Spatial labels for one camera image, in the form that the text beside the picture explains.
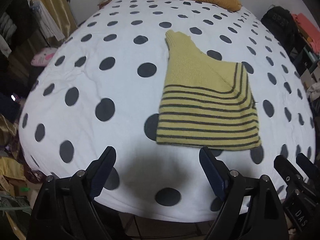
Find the bed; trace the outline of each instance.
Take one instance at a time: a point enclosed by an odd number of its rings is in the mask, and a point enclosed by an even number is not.
[[[113,0],[58,49],[29,94],[19,135],[29,166],[68,177],[107,146],[117,159],[95,200],[121,212],[178,222],[213,220],[221,207],[199,163],[199,148],[158,145],[155,132],[168,64],[165,32],[191,36],[217,60],[242,62],[260,122],[262,145],[212,150],[244,176],[267,174],[281,154],[315,159],[315,130],[303,86],[288,55],[256,17],[191,0]],[[245,197],[241,212],[246,212]]]

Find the satin curtain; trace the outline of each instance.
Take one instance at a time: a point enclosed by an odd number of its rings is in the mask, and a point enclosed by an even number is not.
[[[76,22],[67,0],[41,0],[62,33],[68,38],[76,30]]]

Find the metal screw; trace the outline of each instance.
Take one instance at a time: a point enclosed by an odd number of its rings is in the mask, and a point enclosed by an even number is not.
[[[269,181],[269,180],[270,180],[270,178],[269,178],[268,175],[262,175],[262,179],[263,179],[264,181]]]
[[[231,170],[231,171],[230,171],[230,175],[233,176],[233,177],[236,177],[236,176],[239,175],[239,172],[236,171],[236,170]]]
[[[53,176],[52,176],[52,175],[49,175],[49,176],[47,176],[47,177],[45,178],[45,180],[46,180],[47,182],[49,182],[49,181],[53,180]]]
[[[78,177],[82,177],[85,174],[85,171],[84,170],[79,170],[79,171],[77,171],[76,174],[77,174]]]

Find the yellow knit garment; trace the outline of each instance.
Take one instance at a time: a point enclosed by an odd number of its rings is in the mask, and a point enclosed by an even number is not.
[[[258,115],[244,65],[207,56],[181,32],[165,35],[169,64],[157,143],[234,151],[258,147]]]

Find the black bag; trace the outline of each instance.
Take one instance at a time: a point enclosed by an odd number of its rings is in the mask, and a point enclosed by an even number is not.
[[[298,28],[292,15],[281,6],[267,11],[261,19],[262,24],[275,36],[289,55],[295,45]]]

